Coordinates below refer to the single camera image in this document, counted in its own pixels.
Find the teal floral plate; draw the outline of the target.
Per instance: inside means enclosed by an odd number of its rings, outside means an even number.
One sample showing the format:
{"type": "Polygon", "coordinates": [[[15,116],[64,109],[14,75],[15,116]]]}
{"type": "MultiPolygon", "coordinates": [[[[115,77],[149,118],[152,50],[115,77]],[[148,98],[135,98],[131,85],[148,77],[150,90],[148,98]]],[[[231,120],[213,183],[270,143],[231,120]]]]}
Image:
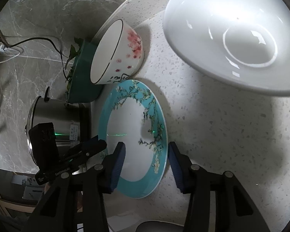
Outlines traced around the teal floral plate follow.
{"type": "Polygon", "coordinates": [[[126,146],[117,190],[133,199],[150,195],[164,175],[168,157],[165,118],[153,91],[137,80],[114,86],[102,107],[97,132],[107,143],[101,157],[114,152],[119,142],[126,146]]]}

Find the grey gradient plate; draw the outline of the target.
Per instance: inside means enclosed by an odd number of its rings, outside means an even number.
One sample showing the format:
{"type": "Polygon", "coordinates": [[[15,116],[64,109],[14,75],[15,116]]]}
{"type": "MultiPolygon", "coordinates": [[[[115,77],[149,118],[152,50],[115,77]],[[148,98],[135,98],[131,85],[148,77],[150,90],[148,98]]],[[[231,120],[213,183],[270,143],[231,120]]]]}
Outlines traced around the grey gradient plate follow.
{"type": "Polygon", "coordinates": [[[136,228],[136,232],[182,232],[184,226],[163,221],[142,222],[136,228]]]}

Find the floral patterned small bowl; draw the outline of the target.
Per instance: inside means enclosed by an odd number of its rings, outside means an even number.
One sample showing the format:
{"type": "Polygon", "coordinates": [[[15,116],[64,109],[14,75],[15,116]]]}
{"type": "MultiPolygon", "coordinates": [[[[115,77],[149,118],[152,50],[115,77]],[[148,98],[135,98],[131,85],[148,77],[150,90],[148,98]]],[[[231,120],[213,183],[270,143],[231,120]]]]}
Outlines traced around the floral patterned small bowl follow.
{"type": "Polygon", "coordinates": [[[141,37],[125,21],[114,21],[95,51],[90,71],[92,84],[127,80],[141,67],[144,50],[141,37]]]}

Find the large white bowl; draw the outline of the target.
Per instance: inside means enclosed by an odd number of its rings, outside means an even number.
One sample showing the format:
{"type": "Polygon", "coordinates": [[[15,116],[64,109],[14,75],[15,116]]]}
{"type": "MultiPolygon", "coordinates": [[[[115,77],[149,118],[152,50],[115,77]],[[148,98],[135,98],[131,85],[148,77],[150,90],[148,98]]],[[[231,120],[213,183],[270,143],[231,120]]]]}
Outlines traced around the large white bowl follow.
{"type": "Polygon", "coordinates": [[[290,0],[169,0],[163,32],[197,71],[241,89],[290,96],[290,0]]]}

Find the steel rice cooker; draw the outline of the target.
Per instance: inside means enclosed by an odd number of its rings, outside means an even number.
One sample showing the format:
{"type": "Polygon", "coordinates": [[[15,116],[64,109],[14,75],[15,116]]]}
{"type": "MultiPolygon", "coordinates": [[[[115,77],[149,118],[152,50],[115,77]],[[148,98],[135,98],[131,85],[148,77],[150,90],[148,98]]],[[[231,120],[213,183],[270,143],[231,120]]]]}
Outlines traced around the steel rice cooker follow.
{"type": "Polygon", "coordinates": [[[38,96],[31,105],[25,126],[29,153],[41,167],[47,157],[59,156],[90,139],[90,110],[81,103],[69,104],[38,96]]]}

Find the green colander basket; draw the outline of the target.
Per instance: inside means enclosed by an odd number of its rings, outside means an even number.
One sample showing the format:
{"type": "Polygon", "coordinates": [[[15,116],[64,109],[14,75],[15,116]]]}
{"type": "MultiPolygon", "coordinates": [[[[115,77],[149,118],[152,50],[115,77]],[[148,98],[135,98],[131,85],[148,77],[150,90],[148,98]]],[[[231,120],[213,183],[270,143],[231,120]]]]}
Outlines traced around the green colander basket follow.
{"type": "Polygon", "coordinates": [[[95,85],[90,80],[91,64],[97,47],[81,38],[74,39],[78,49],[70,47],[69,59],[73,60],[67,75],[66,102],[91,103],[96,100],[102,90],[103,85],[95,85]]]}

